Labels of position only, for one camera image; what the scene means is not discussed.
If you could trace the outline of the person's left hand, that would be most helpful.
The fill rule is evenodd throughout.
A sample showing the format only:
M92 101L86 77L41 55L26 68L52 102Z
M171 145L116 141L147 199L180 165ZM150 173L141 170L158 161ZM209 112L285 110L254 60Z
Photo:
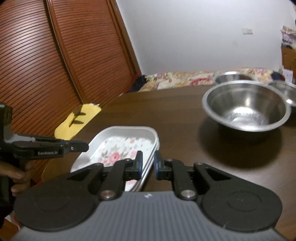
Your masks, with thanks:
M30 187L32 169L32 162L26 164L25 171L19 170L8 163L1 162L1 176L7 176L13 180L14 185L11 187L11 193L14 197Z

